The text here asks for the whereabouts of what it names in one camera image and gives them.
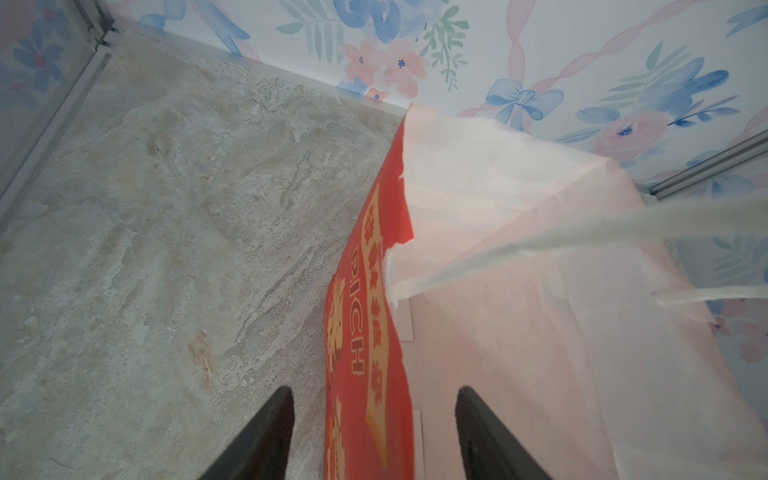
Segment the red paper gift bag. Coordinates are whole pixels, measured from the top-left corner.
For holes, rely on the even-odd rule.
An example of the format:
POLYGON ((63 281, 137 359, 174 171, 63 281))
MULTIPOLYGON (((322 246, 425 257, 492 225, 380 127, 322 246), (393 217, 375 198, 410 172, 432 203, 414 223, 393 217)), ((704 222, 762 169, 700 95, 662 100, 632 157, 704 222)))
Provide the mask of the red paper gift bag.
POLYGON ((464 479, 473 388, 551 479, 763 479, 767 432, 666 242, 763 197, 646 204, 610 157, 411 106, 329 284, 327 479, 464 479))

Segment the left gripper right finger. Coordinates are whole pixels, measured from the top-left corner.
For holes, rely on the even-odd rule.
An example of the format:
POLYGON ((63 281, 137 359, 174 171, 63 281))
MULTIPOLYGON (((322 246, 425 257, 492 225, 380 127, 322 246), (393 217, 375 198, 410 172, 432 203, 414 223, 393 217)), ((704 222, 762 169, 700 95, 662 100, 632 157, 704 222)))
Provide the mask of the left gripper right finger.
POLYGON ((455 419, 467 479, 551 480, 470 386, 458 391, 455 419))

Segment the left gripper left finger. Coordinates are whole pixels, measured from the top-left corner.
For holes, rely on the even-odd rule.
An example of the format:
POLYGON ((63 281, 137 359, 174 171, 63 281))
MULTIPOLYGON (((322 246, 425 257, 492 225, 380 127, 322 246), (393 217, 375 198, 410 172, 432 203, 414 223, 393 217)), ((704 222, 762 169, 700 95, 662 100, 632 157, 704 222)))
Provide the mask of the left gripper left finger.
POLYGON ((199 479, 283 480, 294 420, 292 390, 281 386, 199 479))

